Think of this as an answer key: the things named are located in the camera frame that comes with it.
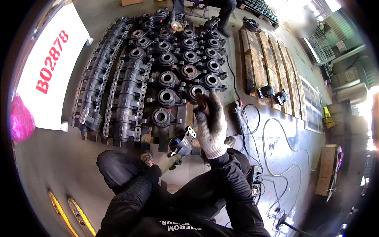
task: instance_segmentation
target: pink plastic bag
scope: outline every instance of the pink plastic bag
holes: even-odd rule
[[[12,140],[16,142],[26,141],[32,135],[35,127],[33,115],[22,102],[19,94],[16,94],[11,104]]]

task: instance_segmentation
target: yellow stripe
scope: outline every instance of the yellow stripe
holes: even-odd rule
[[[55,211],[56,211],[57,214],[61,217],[62,222],[64,221],[64,223],[65,223],[65,224],[67,225],[67,227],[71,230],[71,232],[74,234],[75,237],[79,237],[79,236],[76,234],[75,230],[72,228],[72,226],[71,226],[69,220],[67,219],[65,213],[63,212],[63,209],[62,209],[61,205],[60,205],[59,202],[56,200],[54,194],[53,194],[50,190],[49,190],[49,198],[50,198],[50,200],[51,200],[51,203],[52,203],[53,206],[54,206],[54,209],[55,209],[55,206],[58,208],[58,210],[55,209]]]
[[[92,233],[93,236],[96,236],[96,232],[95,232],[94,228],[92,228],[92,225],[89,223],[87,216],[80,209],[79,205],[75,202],[75,200],[73,198],[69,198],[69,202],[72,202],[75,205],[76,209],[79,211],[81,217],[83,218],[84,223],[86,223],[89,231]]]

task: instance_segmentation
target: white knit glove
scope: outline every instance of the white knit glove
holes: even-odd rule
[[[226,153],[227,146],[224,141],[228,125],[225,120],[224,108],[216,93],[213,91],[209,97],[207,95],[201,96],[203,101],[206,101],[209,111],[206,112],[207,119],[204,112],[194,110],[198,127],[197,138],[207,158],[215,159]]]

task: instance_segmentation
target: work glove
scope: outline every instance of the work glove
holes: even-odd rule
[[[197,139],[208,159],[218,158],[226,153],[226,128],[228,127],[224,108],[214,91],[207,95],[196,95],[199,105],[194,110],[197,121]]]
[[[162,174],[164,174],[177,160],[180,160],[181,158],[182,155],[179,154],[173,155],[171,157],[169,157],[168,154],[164,154],[155,164],[159,166]]]

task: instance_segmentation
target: white cable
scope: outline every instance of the white cable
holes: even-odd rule
[[[294,204],[293,204],[293,206],[292,206],[292,208],[291,208],[291,210],[292,210],[292,209],[295,207],[295,205],[296,205],[296,202],[297,202],[297,200],[298,200],[298,196],[299,196],[299,192],[300,192],[300,187],[301,187],[301,167],[300,167],[298,164],[293,164],[292,166],[290,166],[288,169],[286,169],[286,170],[285,170],[283,173],[281,173],[281,174],[274,174],[274,173],[270,170],[270,168],[269,168],[269,166],[268,166],[268,162],[267,162],[266,146],[265,146],[265,127],[266,127],[266,124],[268,123],[268,121],[270,121],[270,120],[275,120],[275,121],[277,121],[277,122],[279,123],[279,125],[281,126],[281,128],[282,128],[282,130],[283,130],[283,132],[284,132],[285,139],[287,140],[288,146],[290,147],[290,149],[291,149],[293,152],[299,152],[299,151],[305,150],[305,152],[307,153],[307,157],[308,157],[308,166],[309,166],[309,153],[308,153],[307,149],[305,149],[305,148],[301,148],[300,150],[297,150],[297,151],[296,151],[296,150],[294,150],[294,149],[291,147],[290,142],[288,141],[287,134],[285,133],[285,130],[284,130],[284,128],[283,128],[283,126],[282,126],[282,124],[280,123],[279,120],[277,120],[276,118],[270,118],[270,119],[268,119],[268,120],[265,122],[265,125],[263,126],[263,131],[262,131],[262,143],[263,143],[263,156],[264,156],[264,158],[265,158],[265,163],[266,163],[267,171],[269,172],[269,174],[272,175],[272,176],[282,176],[282,175],[284,175],[285,173],[287,173],[288,170],[290,170],[292,167],[295,167],[295,166],[297,166],[297,167],[299,168],[299,171],[300,171],[299,189],[298,189],[298,193],[296,194],[295,202],[294,202]]]

